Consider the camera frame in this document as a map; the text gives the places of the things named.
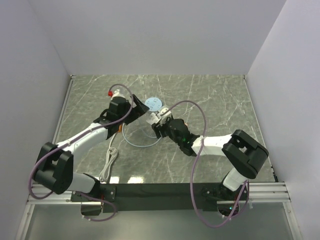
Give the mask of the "white cube plug adapter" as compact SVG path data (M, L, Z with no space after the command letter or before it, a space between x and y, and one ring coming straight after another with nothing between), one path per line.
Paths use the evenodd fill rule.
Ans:
M160 121L161 121L161 118L155 112L152 112L146 119L146 122L151 126L153 124L158 124Z

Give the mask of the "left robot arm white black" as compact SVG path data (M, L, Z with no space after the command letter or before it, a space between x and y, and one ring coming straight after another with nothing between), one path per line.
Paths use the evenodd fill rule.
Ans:
M31 180L58 195L65 191L82 192L88 201L100 195L100 181L86 173L76 173L74 163L95 145L108 140L122 124L130 124L149 108L135 95L133 102L124 96L111 97L109 107L85 130L58 144L45 143L38 155Z

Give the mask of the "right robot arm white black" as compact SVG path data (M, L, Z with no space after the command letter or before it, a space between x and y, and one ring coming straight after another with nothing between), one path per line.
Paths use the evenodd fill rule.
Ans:
M152 123L157 138L169 137L187 156L225 156L233 168L219 187L222 198L230 200L248 179L255 179L269 157L269 151L241 129L223 136L202 136L189 131L182 119Z

